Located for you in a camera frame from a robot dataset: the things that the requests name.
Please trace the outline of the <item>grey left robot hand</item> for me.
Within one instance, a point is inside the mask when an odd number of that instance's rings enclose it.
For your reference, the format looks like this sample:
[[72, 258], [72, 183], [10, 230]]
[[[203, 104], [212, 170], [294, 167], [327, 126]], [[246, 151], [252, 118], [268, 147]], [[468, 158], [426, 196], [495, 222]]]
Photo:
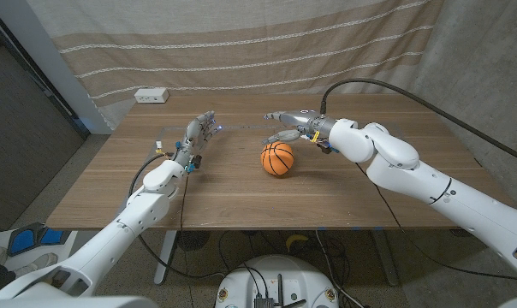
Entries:
[[215, 123], [215, 112], [213, 110], [198, 115], [190, 121], [173, 160], [183, 168], [188, 166], [193, 158], [199, 156], [206, 148], [208, 141], [222, 130], [222, 127], [215, 126]]

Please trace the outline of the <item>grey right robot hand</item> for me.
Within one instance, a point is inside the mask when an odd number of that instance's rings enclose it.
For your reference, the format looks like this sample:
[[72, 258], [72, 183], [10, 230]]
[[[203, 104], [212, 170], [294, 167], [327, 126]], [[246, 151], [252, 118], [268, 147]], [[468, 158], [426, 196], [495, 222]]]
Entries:
[[281, 131], [264, 139], [262, 141], [264, 145], [277, 141], [288, 143], [298, 138], [304, 138], [320, 147], [329, 148], [330, 130], [336, 123], [335, 119], [321, 115], [315, 110], [275, 111], [267, 113], [264, 118], [277, 120], [286, 126], [293, 127], [293, 129]]

